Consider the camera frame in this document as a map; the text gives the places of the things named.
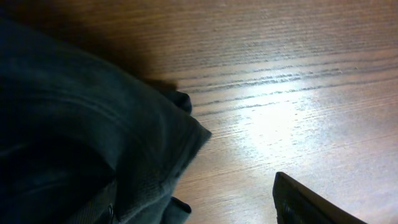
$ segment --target folded fabric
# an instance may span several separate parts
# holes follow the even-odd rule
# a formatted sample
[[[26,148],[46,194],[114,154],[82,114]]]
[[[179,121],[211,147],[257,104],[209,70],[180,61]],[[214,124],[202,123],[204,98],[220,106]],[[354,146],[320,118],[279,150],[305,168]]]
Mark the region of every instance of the folded fabric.
[[[0,20],[0,222],[183,223],[172,192],[210,138],[183,93]]]

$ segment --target wooden surface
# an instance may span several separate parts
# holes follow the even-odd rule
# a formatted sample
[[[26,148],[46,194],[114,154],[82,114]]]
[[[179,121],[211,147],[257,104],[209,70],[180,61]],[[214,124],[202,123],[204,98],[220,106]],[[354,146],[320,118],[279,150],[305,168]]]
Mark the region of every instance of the wooden surface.
[[[277,171],[366,222],[398,223],[396,0],[1,4],[190,94],[213,137],[175,193],[187,223],[275,223]]]

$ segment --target fabric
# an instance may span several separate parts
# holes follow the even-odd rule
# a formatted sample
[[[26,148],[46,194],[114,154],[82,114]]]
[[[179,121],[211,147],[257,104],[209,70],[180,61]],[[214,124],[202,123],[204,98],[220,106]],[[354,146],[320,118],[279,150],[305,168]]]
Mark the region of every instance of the fabric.
[[[67,222],[115,183],[114,222],[182,223],[190,209],[171,195],[211,135],[191,109],[183,93],[1,19],[0,222]],[[101,204],[88,222],[109,212]]]

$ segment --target wood grain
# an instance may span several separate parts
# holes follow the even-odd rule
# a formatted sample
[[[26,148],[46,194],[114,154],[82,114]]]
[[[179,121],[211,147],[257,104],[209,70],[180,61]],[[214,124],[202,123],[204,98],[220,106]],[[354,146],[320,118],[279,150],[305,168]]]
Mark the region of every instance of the wood grain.
[[[178,84],[213,132],[175,195],[187,223],[275,223],[284,171],[398,223],[398,2],[2,1],[11,18]]]

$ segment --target tabletop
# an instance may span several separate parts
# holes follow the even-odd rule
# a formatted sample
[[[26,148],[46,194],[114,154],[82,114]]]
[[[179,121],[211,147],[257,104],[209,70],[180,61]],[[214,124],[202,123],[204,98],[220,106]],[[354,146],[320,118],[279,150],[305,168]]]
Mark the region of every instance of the tabletop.
[[[277,171],[365,222],[398,223],[398,1],[0,5],[191,96],[213,136],[175,192],[188,224],[276,223]]]

